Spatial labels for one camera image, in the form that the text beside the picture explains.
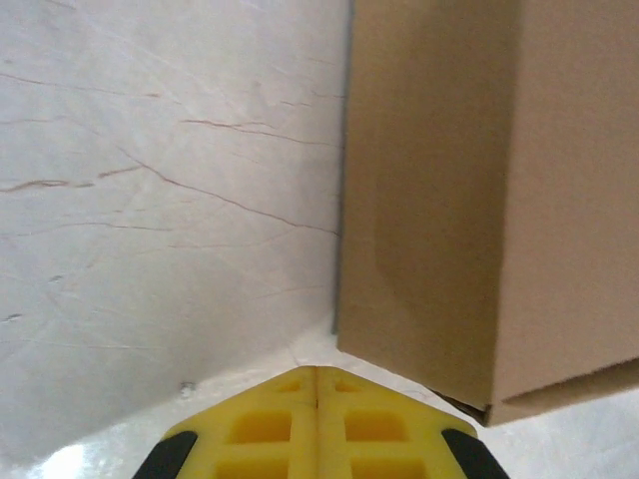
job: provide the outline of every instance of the yellow plastic part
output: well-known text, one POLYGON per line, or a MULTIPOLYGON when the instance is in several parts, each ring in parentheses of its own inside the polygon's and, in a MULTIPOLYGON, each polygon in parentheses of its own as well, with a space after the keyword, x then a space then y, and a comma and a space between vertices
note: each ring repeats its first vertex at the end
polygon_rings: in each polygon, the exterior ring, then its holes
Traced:
POLYGON ((332 367, 300 367, 169 430, 179 479, 466 479, 441 436, 465 421, 332 367))

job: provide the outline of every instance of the rectangular hole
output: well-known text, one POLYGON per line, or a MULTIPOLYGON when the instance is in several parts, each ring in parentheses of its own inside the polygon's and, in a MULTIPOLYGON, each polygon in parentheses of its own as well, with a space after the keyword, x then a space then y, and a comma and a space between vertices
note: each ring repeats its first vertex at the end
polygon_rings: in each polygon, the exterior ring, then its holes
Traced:
POLYGON ((229 443, 288 442, 291 440, 292 422, 288 411, 251 412, 235 423, 229 443))
POLYGON ((353 459, 352 479, 427 479, 419 459, 353 459))
POLYGON ((215 479, 288 479, 286 459, 255 459, 218 464, 215 479))
POLYGON ((346 441, 406 441, 399 416, 387 411, 351 411, 344 419, 346 441))

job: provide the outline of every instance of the cardboard box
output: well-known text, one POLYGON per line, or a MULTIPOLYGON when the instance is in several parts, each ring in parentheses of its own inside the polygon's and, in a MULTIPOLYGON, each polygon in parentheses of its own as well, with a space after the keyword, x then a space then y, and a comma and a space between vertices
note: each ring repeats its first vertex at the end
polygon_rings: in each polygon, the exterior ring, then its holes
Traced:
POLYGON ((339 347, 495 424, 639 382, 634 0, 355 0, 339 347))

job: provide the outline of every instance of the yellow object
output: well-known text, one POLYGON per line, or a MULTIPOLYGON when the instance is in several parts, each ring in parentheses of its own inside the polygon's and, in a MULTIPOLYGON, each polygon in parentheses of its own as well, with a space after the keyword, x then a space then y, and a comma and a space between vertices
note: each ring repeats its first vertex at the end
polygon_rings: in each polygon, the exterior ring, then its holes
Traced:
POLYGON ((446 429, 475 436, 468 423, 361 377, 300 367, 187 419, 165 439, 197 434, 171 476, 178 479, 466 479, 446 429))

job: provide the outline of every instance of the marble wall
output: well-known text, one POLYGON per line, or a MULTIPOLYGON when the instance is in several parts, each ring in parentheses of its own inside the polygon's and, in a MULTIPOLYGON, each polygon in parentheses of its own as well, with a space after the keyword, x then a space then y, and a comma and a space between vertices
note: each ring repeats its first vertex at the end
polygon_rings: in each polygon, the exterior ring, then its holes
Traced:
POLYGON ((332 314, 348 8, 3 0, 5 460, 332 314))

